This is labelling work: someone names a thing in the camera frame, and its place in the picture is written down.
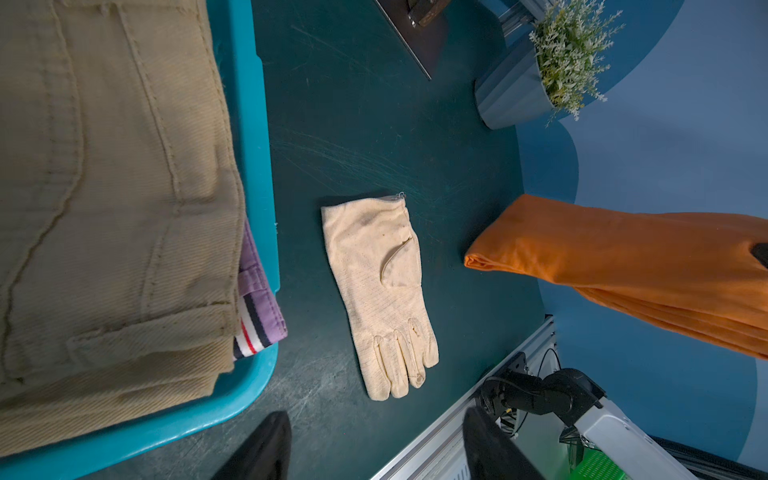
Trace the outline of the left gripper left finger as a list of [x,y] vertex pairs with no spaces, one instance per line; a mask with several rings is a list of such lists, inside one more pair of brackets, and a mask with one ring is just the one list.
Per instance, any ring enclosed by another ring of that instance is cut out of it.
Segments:
[[288,413],[272,412],[216,472],[214,479],[287,479],[291,444]]

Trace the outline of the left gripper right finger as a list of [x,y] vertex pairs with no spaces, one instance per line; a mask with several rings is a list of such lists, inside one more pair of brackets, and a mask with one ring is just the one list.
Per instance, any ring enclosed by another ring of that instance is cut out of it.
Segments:
[[472,480],[543,480],[523,452],[480,407],[469,407],[462,423],[464,450]]

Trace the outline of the purple pants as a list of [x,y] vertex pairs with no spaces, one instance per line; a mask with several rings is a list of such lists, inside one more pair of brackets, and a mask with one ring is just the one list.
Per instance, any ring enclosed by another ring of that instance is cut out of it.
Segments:
[[236,306],[239,323],[233,340],[235,361],[254,356],[288,336],[248,221],[243,230]]

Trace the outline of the teal plastic basket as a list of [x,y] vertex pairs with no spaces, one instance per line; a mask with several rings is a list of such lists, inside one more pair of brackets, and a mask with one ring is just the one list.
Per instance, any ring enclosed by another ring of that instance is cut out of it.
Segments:
[[[213,49],[231,117],[234,154],[249,225],[272,290],[280,288],[272,167],[263,66],[257,55],[252,5],[207,4]],[[253,404],[268,385],[278,347],[235,363],[213,393],[157,414],[7,457],[4,479],[78,479],[226,422]]]

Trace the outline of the orange pants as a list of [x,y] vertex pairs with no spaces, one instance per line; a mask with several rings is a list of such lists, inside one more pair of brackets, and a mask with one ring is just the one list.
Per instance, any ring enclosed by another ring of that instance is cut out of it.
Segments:
[[767,222],[726,213],[626,213],[523,195],[464,264],[573,288],[658,328],[767,357]]

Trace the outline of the khaki pants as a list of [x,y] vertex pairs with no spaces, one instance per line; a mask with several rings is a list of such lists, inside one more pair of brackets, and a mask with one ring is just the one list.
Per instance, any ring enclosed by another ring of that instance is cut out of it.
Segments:
[[2,455],[209,396],[244,225],[204,2],[3,2]]

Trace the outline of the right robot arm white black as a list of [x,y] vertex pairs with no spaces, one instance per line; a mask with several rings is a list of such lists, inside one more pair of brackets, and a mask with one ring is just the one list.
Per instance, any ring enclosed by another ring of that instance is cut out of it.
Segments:
[[647,435],[579,370],[544,378],[507,370],[490,376],[467,410],[464,445],[473,479],[541,479],[543,475],[497,424],[508,413],[555,415],[566,435],[596,447],[631,479],[765,479],[763,471]]

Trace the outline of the cream folded shorts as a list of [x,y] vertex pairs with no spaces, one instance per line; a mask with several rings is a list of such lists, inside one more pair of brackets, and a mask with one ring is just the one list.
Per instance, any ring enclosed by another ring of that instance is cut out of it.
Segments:
[[368,396],[402,398],[439,350],[422,290],[419,239],[405,198],[363,198],[321,210],[327,258],[347,311]]

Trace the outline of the green plastic crate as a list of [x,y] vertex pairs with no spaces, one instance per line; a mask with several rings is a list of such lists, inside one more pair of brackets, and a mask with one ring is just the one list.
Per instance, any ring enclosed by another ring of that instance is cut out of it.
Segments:
[[570,480],[626,480],[626,473],[607,455],[586,450],[581,462],[572,470]]

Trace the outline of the small potted green plant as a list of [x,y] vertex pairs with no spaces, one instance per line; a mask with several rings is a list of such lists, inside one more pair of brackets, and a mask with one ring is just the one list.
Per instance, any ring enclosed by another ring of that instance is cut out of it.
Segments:
[[606,13],[603,1],[545,1],[539,10],[529,33],[475,83],[478,114],[491,130],[544,114],[578,120],[588,101],[607,100],[600,79],[622,12]]

